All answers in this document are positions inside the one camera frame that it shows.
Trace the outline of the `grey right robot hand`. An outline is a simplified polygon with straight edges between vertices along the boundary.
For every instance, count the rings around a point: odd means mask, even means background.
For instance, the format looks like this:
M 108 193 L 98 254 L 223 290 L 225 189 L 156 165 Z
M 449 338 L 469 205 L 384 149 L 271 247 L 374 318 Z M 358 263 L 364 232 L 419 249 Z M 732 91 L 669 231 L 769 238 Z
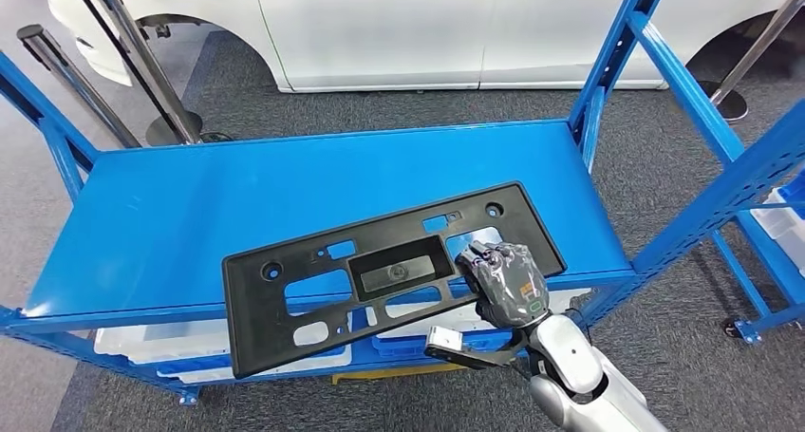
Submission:
M 476 314 L 494 327 L 526 328 L 551 313 L 546 279 L 527 246 L 474 241 L 456 262 L 477 294 Z

